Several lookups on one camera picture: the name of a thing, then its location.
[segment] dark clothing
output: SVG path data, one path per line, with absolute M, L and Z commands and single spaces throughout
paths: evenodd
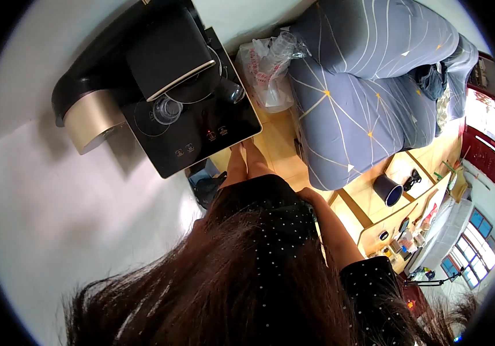
M 263 331 L 259 340 L 266 344 L 284 344 L 292 340 L 295 344 L 306 342 L 303 330 L 308 328 L 309 321 L 286 294 L 283 273 L 286 260 L 303 260 L 299 254 L 300 246 L 307 241 L 318 242 L 312 207 L 302 201 L 282 178 L 273 174 L 224 187 L 216 203 L 218 218 L 229 218 L 239 211 L 260 212 L 258 227 L 261 232 L 255 232 L 253 239 L 249 240 L 253 241 L 257 252 L 259 290 L 255 316 L 257 330 Z M 315 251 L 319 251 L 319 246 L 315 246 Z M 401 297 L 389 260 L 380 256 L 355 262 L 345 267 L 340 277 L 362 332 L 372 329 L 372 334 L 382 337 L 380 342 L 367 339 L 365 345 L 384 345 L 383 342 L 399 345 L 395 332 L 398 327 L 393 321 L 395 314 L 389 314 L 385 308 L 390 297 Z M 283 330 L 291 330 L 291 334 L 276 335 Z
M 441 73 L 437 70 L 436 65 L 422 65 L 409 71 L 409 75 L 413 76 L 418 87 L 430 100 L 437 101 L 447 88 L 445 65 L 443 64 Z

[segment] window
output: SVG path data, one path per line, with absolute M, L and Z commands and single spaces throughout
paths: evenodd
M 492 231 L 492 224 L 490 224 L 486 218 L 476 208 L 472 211 L 469 222 L 482 234 L 484 238 L 487 238 Z
M 492 249 L 495 240 L 489 235 L 491 231 L 492 224 L 474 209 L 465 231 L 441 264 L 445 273 L 451 276 L 458 268 L 464 268 L 463 277 L 468 286 L 478 286 L 495 266 Z
M 451 258 L 450 255 L 448 255 L 442 262 L 442 269 L 447 274 L 447 276 L 451 276 L 459 271 L 459 266 L 457 265 L 456 261 Z

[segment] plastic bag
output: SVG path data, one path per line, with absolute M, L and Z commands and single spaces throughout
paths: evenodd
M 307 55 L 310 54 L 303 43 L 299 43 L 293 34 L 282 31 L 278 37 L 253 39 L 251 43 L 241 45 L 236 63 L 253 89 L 258 106 L 269 113 L 277 113 L 294 103 L 286 78 L 290 61 Z

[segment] sofa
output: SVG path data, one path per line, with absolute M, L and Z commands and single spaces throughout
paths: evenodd
M 337 190 L 396 152 L 429 145 L 437 101 L 412 71 L 442 62 L 449 119 L 464 116 L 478 51 L 447 20 L 413 0 L 320 0 L 289 28 L 310 57 L 289 77 L 309 180 Z

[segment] polka dot sleeve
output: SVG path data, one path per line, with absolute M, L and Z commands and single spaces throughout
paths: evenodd
M 403 345 L 402 293 L 389 259 L 379 256 L 350 264 L 340 279 L 365 346 Z

